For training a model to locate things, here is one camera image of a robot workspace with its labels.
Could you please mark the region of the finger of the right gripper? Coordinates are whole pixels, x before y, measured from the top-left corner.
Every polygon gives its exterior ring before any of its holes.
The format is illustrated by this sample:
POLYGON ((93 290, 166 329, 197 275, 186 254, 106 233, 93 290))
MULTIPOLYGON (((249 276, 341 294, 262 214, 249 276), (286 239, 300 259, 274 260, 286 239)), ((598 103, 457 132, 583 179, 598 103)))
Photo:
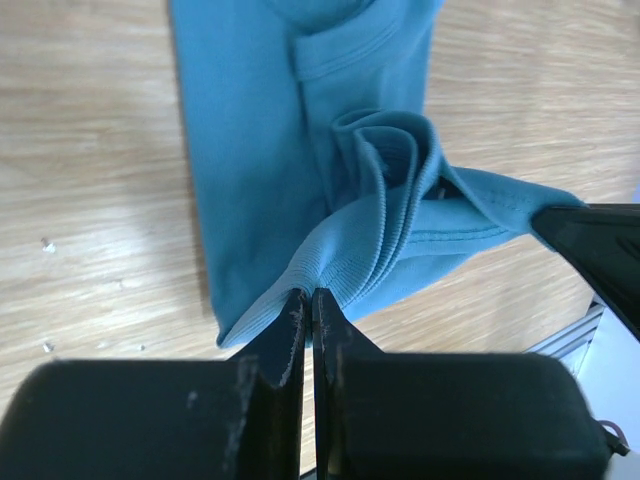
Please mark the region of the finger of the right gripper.
POLYGON ((639 336, 639 242, 637 204, 550 207, 532 220, 535 233, 556 250, 639 336))

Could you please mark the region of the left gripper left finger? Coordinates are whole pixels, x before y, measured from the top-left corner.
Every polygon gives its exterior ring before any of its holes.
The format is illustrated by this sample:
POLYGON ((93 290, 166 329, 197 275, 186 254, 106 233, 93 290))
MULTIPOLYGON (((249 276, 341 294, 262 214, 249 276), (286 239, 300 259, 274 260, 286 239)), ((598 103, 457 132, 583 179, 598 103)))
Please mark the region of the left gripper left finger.
POLYGON ((295 479, 306 297, 226 360, 55 360, 1 423, 5 479, 295 479))

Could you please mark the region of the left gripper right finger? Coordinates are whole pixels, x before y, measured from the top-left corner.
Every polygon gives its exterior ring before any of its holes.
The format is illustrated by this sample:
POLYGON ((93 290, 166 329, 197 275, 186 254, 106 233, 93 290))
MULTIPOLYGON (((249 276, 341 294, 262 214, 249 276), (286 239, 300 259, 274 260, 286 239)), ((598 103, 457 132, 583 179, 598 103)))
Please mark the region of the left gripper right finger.
POLYGON ((601 479, 608 447, 558 360, 387 353, 311 303, 320 479, 601 479))

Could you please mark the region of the teal tank top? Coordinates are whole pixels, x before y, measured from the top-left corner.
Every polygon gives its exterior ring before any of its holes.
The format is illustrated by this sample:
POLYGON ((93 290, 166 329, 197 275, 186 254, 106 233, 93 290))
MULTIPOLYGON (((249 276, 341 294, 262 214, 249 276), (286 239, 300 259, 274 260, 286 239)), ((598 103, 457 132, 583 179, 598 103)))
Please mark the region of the teal tank top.
POLYGON ((181 103, 221 347, 293 290, 349 320, 532 230, 569 192, 447 161, 424 116, 438 1, 174 1, 181 103))

